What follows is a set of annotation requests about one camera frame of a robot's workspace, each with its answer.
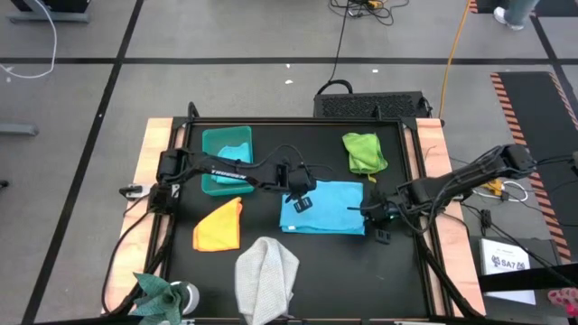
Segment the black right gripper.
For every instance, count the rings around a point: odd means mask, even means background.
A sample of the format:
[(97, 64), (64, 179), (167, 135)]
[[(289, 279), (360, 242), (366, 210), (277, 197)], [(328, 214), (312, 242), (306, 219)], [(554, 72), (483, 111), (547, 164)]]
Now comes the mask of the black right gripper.
[(363, 208), (363, 216), (368, 224), (374, 228), (379, 228), (374, 231), (375, 240), (378, 243), (389, 244), (391, 241), (390, 233), (380, 229), (387, 229), (393, 219), (401, 217), (397, 204), (387, 199), (369, 203)]

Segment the light blue microfiber towel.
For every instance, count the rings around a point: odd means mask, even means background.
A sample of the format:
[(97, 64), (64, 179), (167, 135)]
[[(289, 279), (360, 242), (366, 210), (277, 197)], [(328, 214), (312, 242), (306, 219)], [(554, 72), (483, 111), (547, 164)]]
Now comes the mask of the light blue microfiber towel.
[(279, 227), (285, 233), (365, 235), (365, 219), (357, 208), (363, 201), (363, 184), (352, 181), (318, 181), (309, 191), (312, 206), (298, 212), (296, 200), (282, 196)]

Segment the grey microfiber towel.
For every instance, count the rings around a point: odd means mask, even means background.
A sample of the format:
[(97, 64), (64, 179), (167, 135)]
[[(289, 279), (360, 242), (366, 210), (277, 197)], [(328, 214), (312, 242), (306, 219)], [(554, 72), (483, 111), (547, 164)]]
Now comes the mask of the grey microfiber towel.
[(238, 312), (248, 325), (289, 316), (299, 259), (279, 241), (259, 237), (235, 263)]

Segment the green microfiber towel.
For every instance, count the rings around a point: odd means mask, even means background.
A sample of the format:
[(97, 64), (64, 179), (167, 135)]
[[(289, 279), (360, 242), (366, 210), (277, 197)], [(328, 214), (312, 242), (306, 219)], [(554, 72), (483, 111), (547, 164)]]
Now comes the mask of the green microfiber towel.
[(370, 182), (377, 183), (375, 174), (388, 167), (378, 136), (347, 133), (341, 139), (348, 152), (350, 172), (366, 175)]

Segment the teal microfiber towel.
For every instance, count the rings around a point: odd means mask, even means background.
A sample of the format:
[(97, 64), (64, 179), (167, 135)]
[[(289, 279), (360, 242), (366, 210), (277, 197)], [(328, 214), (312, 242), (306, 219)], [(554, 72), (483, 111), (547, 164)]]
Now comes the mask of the teal microfiber towel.
[[(242, 143), (239, 146), (226, 145), (220, 149), (220, 151), (218, 152), (218, 157), (230, 160), (240, 160), (243, 163), (253, 162), (252, 150), (248, 143)], [(244, 181), (239, 179), (233, 179), (217, 175), (213, 175), (211, 179), (216, 183), (224, 185), (234, 185), (244, 183)]]

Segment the teal plastic bin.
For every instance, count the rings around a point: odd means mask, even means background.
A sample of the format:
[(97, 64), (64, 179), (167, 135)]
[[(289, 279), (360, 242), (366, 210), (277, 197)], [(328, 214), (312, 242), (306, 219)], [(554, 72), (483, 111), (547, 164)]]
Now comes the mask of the teal plastic bin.
[[(218, 152), (224, 146), (239, 146), (242, 143), (249, 144), (253, 155), (252, 129), (250, 126), (208, 129), (202, 133), (202, 151), (210, 155), (218, 156)], [(224, 185), (213, 181), (211, 179), (212, 176), (203, 174), (201, 178), (201, 189), (210, 196), (244, 194), (253, 190), (253, 187), (246, 181), (243, 184)]]

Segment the orange microfiber towel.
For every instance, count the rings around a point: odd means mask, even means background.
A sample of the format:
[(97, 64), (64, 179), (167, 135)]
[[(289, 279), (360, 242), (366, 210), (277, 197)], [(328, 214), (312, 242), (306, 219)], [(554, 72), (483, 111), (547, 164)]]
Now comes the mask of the orange microfiber towel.
[(236, 197), (213, 210), (193, 229), (192, 246), (200, 252), (240, 249), (242, 199)]

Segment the black computer case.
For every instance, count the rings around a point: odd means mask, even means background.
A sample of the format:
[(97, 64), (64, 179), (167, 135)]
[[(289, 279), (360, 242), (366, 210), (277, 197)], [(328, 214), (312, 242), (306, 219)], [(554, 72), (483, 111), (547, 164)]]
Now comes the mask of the black computer case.
[(313, 116), (322, 118), (431, 117), (433, 108), (421, 91), (320, 94)]

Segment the white SA7 sign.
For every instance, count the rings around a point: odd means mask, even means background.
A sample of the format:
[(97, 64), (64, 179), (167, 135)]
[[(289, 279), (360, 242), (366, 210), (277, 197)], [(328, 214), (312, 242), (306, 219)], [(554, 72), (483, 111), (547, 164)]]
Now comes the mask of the white SA7 sign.
[[(480, 240), (480, 269), (483, 275), (523, 271), (530, 268), (528, 254), (519, 246), (498, 241)], [(533, 291), (485, 292), (485, 296), (536, 305)]]

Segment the grey round roll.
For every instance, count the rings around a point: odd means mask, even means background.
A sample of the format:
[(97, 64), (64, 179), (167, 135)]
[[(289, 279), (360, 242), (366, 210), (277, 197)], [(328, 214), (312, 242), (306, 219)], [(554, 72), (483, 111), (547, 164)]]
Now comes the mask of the grey round roll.
[(182, 316), (191, 314), (199, 305), (200, 302), (200, 292), (199, 289), (189, 282), (172, 282), (171, 287), (174, 289), (179, 289), (183, 287), (186, 291), (185, 297), (182, 298)]

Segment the teal paper plant ornament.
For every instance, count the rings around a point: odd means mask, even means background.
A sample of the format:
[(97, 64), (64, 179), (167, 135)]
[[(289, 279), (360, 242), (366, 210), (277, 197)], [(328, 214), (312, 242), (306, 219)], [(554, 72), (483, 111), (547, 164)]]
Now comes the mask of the teal paper plant ornament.
[(144, 292), (143, 297), (135, 299), (136, 308), (130, 312), (141, 317), (139, 325), (181, 325), (191, 298), (188, 284), (170, 284), (154, 274), (134, 276)]

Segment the large black hazard-striped mat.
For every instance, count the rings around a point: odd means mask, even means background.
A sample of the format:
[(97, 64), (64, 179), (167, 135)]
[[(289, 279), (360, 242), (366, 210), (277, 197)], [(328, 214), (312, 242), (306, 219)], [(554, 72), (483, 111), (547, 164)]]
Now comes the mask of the large black hazard-striped mat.
[(538, 162), (528, 181), (559, 258), (577, 263), (578, 116), (550, 72), (492, 72), (490, 79), (514, 142)]

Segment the pink object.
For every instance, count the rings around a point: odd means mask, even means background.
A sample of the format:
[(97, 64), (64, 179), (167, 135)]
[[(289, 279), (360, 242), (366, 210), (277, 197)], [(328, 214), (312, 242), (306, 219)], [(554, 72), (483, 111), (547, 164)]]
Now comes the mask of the pink object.
[(552, 290), (547, 295), (553, 305), (561, 306), (571, 317), (578, 317), (578, 288)]

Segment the grey floor bar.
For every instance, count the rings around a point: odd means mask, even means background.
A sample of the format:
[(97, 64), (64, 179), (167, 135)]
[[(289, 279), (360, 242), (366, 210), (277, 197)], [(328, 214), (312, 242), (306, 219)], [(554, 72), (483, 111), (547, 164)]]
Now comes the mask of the grey floor bar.
[(34, 124), (0, 123), (0, 135), (36, 136), (39, 129)]

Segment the black table frame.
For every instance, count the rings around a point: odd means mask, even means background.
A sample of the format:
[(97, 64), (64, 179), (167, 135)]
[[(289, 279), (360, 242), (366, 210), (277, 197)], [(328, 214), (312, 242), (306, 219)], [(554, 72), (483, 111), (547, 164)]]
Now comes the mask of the black table frame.
[[(292, 159), (303, 157), (322, 177), (340, 181), (352, 179), (341, 137), (348, 132), (376, 133), (389, 163), (379, 176), (386, 192), (433, 168), (435, 149), (410, 119), (200, 117), (186, 126), (178, 144), (199, 149), (205, 130), (239, 125), (251, 127), (258, 158), (271, 152)], [(184, 185), (162, 274), (199, 288), (200, 303), (191, 314), (196, 323), (244, 325), (234, 293), (238, 251), (201, 253), (192, 247), (194, 227), (221, 203), (222, 198), (202, 191), (199, 179)], [(389, 244), (379, 243), (372, 235), (285, 234), (278, 226), (280, 210), (277, 194), (246, 194), (240, 244), (248, 249), (258, 238), (272, 237), (297, 256), (300, 265), (289, 308), (295, 318), (322, 325), (460, 315), (405, 223), (391, 224)]]

